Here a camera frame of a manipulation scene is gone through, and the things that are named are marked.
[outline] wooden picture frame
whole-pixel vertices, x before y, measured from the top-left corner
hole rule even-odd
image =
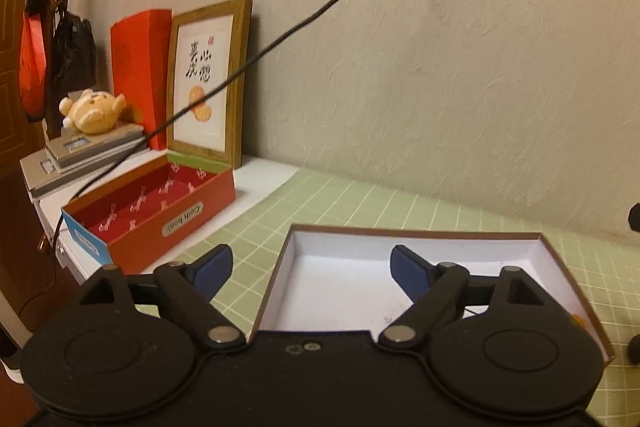
[[[167,71],[167,118],[213,90],[244,64],[251,10],[252,0],[229,0],[174,16]],[[243,97],[244,73],[205,105],[167,128],[169,150],[233,168],[241,166]]]

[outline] textured wall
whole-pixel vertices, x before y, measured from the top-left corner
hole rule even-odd
[[[75,0],[109,28],[149,7]],[[254,0],[252,49],[325,0]],[[640,201],[639,0],[345,0],[246,86],[245,150],[495,212],[626,233]],[[628,240],[634,240],[628,234]]]

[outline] black knob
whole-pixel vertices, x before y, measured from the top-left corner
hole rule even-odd
[[[629,226],[631,230],[640,232],[640,203],[636,203],[629,211]]]
[[[629,362],[635,365],[640,363],[640,335],[634,336],[626,346],[626,356]]]

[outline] blue box side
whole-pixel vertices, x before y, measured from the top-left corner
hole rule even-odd
[[[111,264],[111,254],[107,244],[78,223],[66,210],[62,210],[66,226],[73,240],[100,264]]]

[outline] chinese characters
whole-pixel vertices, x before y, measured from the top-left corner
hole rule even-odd
[[[212,46],[214,40],[215,39],[213,37],[209,37],[207,45]],[[200,57],[198,57],[199,44],[200,41],[194,41],[191,43],[191,51],[189,53],[189,68],[184,76],[186,78],[191,78],[193,75],[197,74],[200,77],[200,81],[206,84],[211,78],[211,64],[209,64],[209,61],[211,60],[212,55],[207,48],[202,53],[200,53]]]

